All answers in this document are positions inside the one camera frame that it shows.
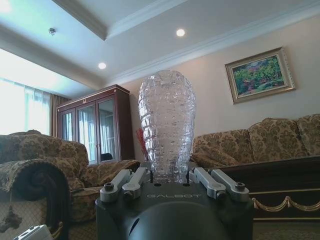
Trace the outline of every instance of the painting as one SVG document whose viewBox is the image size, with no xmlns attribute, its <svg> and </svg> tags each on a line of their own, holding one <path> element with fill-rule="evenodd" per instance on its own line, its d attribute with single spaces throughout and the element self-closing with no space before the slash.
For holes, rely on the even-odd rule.
<svg viewBox="0 0 320 240">
<path fill-rule="evenodd" d="M 225 67 L 234 104 L 295 89 L 283 47 Z"/>
</svg>

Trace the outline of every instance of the gold fringe trim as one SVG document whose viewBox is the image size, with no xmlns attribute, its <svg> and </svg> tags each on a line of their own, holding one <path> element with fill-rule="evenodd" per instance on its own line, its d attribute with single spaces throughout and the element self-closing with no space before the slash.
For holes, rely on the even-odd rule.
<svg viewBox="0 0 320 240">
<path fill-rule="evenodd" d="M 54 240 L 57 240 L 57 239 L 59 238 L 63 227 L 64 227 L 64 224 L 63 224 L 63 222 L 61 221 L 61 222 L 59 222 L 59 224 L 58 224 L 57 230 L 56 230 L 55 232 L 51 233 L 52 238 L 53 238 Z"/>
<path fill-rule="evenodd" d="M 288 208 L 294 207 L 304 212 L 314 212 L 314 211 L 320 210 L 320 201 L 314 205 L 306 206 L 306 205 L 301 205 L 296 203 L 289 196 L 286 196 L 282 201 L 282 203 L 280 203 L 277 206 L 266 206 L 261 202 L 259 202 L 255 197 L 252 198 L 252 201 L 255 209 L 262 209 L 266 212 L 271 212 L 271 213 L 280 212 L 285 207 L 288 207 Z"/>
</svg>

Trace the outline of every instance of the beige wall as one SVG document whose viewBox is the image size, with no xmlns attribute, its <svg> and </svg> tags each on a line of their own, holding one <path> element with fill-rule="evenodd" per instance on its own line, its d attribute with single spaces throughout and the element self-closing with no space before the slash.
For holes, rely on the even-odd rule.
<svg viewBox="0 0 320 240">
<path fill-rule="evenodd" d="M 283 46 L 296 90 L 234 104 L 225 64 Z M 246 42 L 199 57 L 171 69 L 185 75 L 196 95 L 195 136 L 246 129 L 267 117 L 298 118 L 320 113 L 320 15 Z M 143 159 L 135 131 L 141 126 L 138 96 L 142 79 L 130 90 L 136 159 Z"/>
</svg>

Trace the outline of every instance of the white device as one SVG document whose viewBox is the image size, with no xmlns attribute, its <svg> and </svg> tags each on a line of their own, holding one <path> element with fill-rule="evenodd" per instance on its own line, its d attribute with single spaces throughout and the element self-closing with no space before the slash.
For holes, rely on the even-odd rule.
<svg viewBox="0 0 320 240">
<path fill-rule="evenodd" d="M 13 240 L 53 240 L 47 225 L 31 226 Z"/>
</svg>

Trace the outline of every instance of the crumpled plastic bottle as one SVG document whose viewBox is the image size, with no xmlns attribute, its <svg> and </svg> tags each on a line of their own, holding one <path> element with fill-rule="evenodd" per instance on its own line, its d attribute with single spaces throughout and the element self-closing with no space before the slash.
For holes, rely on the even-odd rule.
<svg viewBox="0 0 320 240">
<path fill-rule="evenodd" d="M 138 107 L 154 181 L 184 183 L 196 115 L 191 83 L 178 71 L 158 71 L 143 80 Z"/>
</svg>

